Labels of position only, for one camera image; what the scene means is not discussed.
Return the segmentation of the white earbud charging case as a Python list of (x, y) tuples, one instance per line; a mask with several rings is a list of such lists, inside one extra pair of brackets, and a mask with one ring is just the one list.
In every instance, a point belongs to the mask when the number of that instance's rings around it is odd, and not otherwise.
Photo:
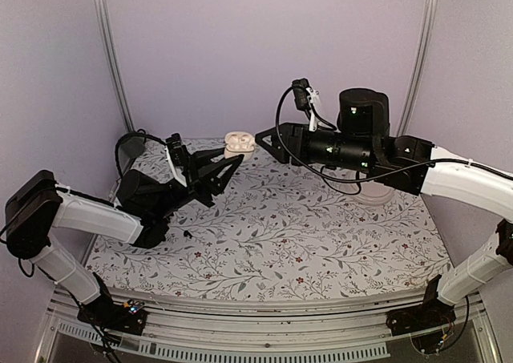
[(232, 131), (224, 137), (224, 157), (225, 159), (243, 155), (243, 161), (248, 161), (256, 148), (255, 137), (244, 131)]

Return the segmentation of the floral patterned table mat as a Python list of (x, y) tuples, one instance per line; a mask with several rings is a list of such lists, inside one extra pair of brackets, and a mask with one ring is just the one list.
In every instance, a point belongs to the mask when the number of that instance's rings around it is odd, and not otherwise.
[(450, 267), (422, 199), (395, 192), (388, 204), (360, 204), (261, 149), (212, 207), (194, 202), (176, 212), (160, 245), (100, 237), (87, 261), (113, 288), (258, 301), (423, 288)]

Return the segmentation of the left aluminium frame post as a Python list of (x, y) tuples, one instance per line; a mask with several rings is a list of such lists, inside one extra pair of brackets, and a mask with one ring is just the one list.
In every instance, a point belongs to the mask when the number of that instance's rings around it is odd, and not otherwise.
[(111, 78), (115, 98), (119, 106), (119, 112), (127, 132), (135, 130), (131, 111), (128, 105), (126, 92), (123, 86), (123, 79), (119, 68), (118, 58), (115, 50), (115, 41), (111, 30), (107, 0), (93, 0), (95, 13), (99, 24), (99, 33), (107, 60), (107, 69)]

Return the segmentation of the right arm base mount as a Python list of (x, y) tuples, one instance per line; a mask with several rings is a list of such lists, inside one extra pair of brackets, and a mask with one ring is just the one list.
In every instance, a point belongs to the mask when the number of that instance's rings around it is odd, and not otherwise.
[(441, 278), (438, 274), (429, 281), (420, 305), (391, 310), (386, 314), (386, 326), (393, 336), (448, 325), (456, 320), (454, 305), (446, 305), (438, 298)]

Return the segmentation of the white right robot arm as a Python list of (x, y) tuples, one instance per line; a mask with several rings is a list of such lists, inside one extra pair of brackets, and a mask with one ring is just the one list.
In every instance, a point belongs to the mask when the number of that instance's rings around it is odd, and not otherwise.
[(474, 254), (427, 286), (414, 320), (423, 328), (444, 317), (446, 307), (512, 266), (512, 175), (465, 159), (432, 142), (390, 135), (387, 95), (351, 88), (339, 95), (336, 124), (317, 113), (318, 93), (294, 83), (297, 108), (309, 112), (310, 123), (275, 122), (256, 135), (256, 143), (280, 163), (312, 171), (315, 163), (364, 174), (374, 181), (414, 196), (439, 196), (481, 208), (501, 217), (496, 233)]

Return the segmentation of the grey mug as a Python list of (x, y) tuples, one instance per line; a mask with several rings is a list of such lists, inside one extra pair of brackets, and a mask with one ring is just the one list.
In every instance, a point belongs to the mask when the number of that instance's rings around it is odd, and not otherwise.
[(118, 140), (119, 149), (129, 158), (136, 159), (146, 150), (146, 138), (142, 132), (130, 132)]

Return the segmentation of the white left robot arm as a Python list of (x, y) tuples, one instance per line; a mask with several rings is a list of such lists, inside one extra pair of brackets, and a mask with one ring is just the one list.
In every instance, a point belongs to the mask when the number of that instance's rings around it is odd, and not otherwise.
[(107, 236), (137, 248), (164, 241), (171, 216), (193, 200), (211, 207), (244, 160), (223, 149), (167, 155), (172, 178), (161, 183), (131, 169), (121, 179), (117, 201), (107, 201), (59, 184), (51, 171), (33, 176), (6, 204), (1, 230), (9, 253), (28, 260), (67, 289), (102, 326), (119, 319), (119, 309), (101, 280), (86, 270), (53, 236), (70, 228)]

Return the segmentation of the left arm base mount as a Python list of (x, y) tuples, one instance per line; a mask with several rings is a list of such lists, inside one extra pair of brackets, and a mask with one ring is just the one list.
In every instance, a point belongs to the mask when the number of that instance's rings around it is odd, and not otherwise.
[(147, 321), (144, 303), (128, 300), (116, 304), (106, 286), (101, 286), (99, 297), (90, 304), (80, 305), (78, 320), (99, 328), (141, 336)]

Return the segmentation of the right aluminium frame post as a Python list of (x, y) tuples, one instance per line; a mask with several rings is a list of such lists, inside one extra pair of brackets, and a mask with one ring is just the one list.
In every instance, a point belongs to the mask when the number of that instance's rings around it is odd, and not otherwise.
[(397, 135), (405, 135), (414, 114), (414, 108), (420, 90), (422, 75), (426, 64), (430, 40), (434, 29), (438, 0), (425, 0), (420, 37), (416, 50), (414, 66), (410, 76), (406, 99), (399, 119)]

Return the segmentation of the beige round plate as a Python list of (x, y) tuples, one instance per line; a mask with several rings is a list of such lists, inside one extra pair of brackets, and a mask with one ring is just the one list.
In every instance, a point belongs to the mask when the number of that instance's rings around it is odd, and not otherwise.
[(360, 184), (361, 191), (353, 197), (360, 204), (378, 207), (388, 204), (394, 197), (395, 190), (376, 182)]

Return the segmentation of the aluminium front rail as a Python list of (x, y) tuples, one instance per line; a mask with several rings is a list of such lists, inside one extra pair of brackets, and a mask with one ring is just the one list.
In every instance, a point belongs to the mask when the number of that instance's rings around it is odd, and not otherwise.
[(501, 362), (478, 293), (456, 306), (445, 351), (428, 348), (442, 327), (395, 335), (387, 313), (417, 305), (420, 288), (323, 300), (215, 300), (115, 288), (116, 302), (145, 303), (147, 323), (116, 333), (121, 362)]

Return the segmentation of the aluminium frame post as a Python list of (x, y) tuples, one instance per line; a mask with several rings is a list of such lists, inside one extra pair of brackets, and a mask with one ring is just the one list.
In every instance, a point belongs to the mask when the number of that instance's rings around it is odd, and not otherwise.
[(434, 29), (438, 0), (425, 0), (420, 37), (416, 50), (414, 66), (410, 76), (406, 99), (399, 119), (397, 135), (405, 135), (414, 114), (414, 108), (420, 90), (422, 75), (426, 64), (430, 40)]
[(119, 68), (118, 58), (115, 50), (115, 41), (111, 30), (107, 0), (93, 0), (95, 13), (99, 24), (99, 33), (107, 60), (107, 69), (111, 78), (115, 98), (119, 106), (119, 112), (127, 132), (135, 130), (131, 111), (128, 105), (126, 92), (123, 86), (123, 79)]

